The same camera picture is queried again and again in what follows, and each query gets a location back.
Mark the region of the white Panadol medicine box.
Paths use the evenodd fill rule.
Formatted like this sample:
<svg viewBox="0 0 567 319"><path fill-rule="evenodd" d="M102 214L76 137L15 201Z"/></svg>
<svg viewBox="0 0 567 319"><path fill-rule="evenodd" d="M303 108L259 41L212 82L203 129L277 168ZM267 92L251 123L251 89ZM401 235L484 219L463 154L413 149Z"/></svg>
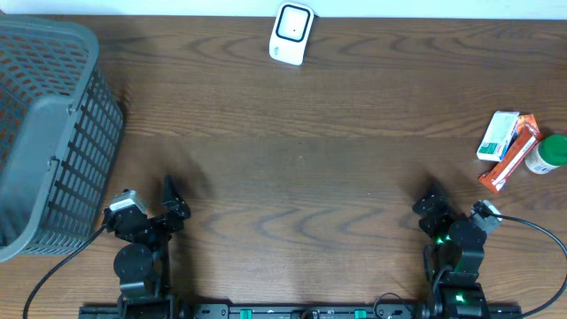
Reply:
<svg viewBox="0 0 567 319"><path fill-rule="evenodd" d="M493 114L477 149L479 160L500 162L517 137L520 112L497 111Z"/></svg>

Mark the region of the orange snack packet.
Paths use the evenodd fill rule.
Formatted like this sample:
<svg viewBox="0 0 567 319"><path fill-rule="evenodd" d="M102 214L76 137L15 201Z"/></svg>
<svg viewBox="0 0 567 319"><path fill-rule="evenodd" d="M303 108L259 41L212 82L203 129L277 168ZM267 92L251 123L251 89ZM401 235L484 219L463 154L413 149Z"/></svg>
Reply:
<svg viewBox="0 0 567 319"><path fill-rule="evenodd" d="M531 123L523 125L519 136L509 147L503 160L491 171L482 174L478 181L492 193L498 193L519 166L529 151L542 139L543 135Z"/></svg>

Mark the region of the green lid jar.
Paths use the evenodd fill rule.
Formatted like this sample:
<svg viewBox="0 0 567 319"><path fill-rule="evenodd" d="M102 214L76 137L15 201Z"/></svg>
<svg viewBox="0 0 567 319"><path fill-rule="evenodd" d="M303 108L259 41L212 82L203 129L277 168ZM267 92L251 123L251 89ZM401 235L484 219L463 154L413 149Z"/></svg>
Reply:
<svg viewBox="0 0 567 319"><path fill-rule="evenodd" d="M566 152L566 136L548 136L530 150L524 163L534 174L544 175L566 165Z"/></svg>

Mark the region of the orange Kleenex tissue pack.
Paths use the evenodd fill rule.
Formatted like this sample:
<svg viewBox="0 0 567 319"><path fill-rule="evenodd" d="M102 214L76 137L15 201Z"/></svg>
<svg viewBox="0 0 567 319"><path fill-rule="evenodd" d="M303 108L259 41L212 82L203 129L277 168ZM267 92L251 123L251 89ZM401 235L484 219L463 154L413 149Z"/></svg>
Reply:
<svg viewBox="0 0 567 319"><path fill-rule="evenodd" d="M517 117L517 133L520 134L526 125L531 126L536 131L540 130L535 116L532 113L521 114Z"/></svg>

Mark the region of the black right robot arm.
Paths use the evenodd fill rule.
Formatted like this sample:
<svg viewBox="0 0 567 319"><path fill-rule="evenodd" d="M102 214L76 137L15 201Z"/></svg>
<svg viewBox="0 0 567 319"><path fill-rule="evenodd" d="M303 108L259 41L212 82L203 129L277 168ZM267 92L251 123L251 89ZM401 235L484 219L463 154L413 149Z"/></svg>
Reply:
<svg viewBox="0 0 567 319"><path fill-rule="evenodd" d="M476 211L469 216L458 213L438 184L427 189L413 211L421 216L420 229L431 238L423 257L429 291L418 303L415 317L488 318L477 282L487 240L484 219Z"/></svg>

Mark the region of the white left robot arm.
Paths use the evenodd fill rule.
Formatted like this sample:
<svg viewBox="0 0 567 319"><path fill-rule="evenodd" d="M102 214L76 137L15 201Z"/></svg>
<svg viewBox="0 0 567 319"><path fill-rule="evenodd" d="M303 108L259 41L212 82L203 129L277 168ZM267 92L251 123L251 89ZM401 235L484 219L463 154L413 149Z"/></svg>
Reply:
<svg viewBox="0 0 567 319"><path fill-rule="evenodd" d="M120 279L120 318L178 318L170 293L169 241L184 229L190 208L167 175L161 205L166 212L150 217L136 191L125 190L105 210L106 229L128 244L116 254L113 269Z"/></svg>

